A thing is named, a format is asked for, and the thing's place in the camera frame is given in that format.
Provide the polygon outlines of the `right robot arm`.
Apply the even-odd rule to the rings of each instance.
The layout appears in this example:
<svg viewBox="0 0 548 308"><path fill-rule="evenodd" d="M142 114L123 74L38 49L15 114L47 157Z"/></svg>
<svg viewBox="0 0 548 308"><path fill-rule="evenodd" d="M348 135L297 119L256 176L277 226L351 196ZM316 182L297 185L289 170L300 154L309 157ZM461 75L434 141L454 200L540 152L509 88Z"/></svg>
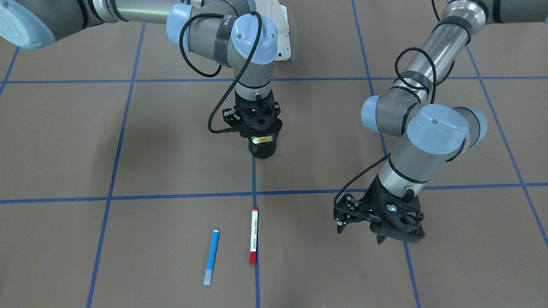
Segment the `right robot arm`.
<svg viewBox="0 0 548 308"><path fill-rule="evenodd" d="M272 142L283 125L271 82L278 55L274 22L254 0L3 0L1 36L26 50L52 46L82 30L140 21L166 25L185 61L194 53L232 68L235 107L223 110L229 128L254 144Z"/></svg>

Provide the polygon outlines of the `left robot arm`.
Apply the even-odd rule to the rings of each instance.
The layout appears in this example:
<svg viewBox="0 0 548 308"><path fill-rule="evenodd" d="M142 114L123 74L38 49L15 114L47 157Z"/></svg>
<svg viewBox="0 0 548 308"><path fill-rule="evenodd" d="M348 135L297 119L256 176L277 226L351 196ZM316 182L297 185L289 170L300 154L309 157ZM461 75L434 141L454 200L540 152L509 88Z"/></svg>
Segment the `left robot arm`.
<svg viewBox="0 0 548 308"><path fill-rule="evenodd" d="M486 25L546 22L545 0L451 0L388 92L364 102L364 127L400 138L354 215L370 222L378 244L424 238L419 192L444 163L476 146L487 132L478 109L433 102L459 52Z"/></svg>

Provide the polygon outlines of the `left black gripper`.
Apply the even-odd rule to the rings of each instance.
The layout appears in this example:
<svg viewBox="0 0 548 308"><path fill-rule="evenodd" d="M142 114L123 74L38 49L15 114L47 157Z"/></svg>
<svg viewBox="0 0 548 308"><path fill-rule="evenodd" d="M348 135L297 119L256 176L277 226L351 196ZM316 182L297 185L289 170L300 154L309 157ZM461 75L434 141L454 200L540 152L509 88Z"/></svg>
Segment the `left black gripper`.
<svg viewBox="0 0 548 308"><path fill-rule="evenodd" d="M376 176L362 198L362 203L367 213L380 218L379 222L371 222L369 226L377 234L378 244L386 238L418 243L426 236L422 227L424 215L417 196L403 198L393 195Z"/></svg>

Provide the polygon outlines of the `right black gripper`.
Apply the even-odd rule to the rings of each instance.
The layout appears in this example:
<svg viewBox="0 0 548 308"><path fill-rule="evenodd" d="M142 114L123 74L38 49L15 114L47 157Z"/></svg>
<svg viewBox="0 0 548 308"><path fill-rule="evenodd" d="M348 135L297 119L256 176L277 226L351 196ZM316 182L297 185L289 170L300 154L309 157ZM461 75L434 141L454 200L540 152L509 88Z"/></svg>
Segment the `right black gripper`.
<svg viewBox="0 0 548 308"><path fill-rule="evenodd" d="M278 119L281 110L273 93L259 100L247 100L236 93L235 107L242 126L239 134L243 138L278 134L283 126Z"/></svg>

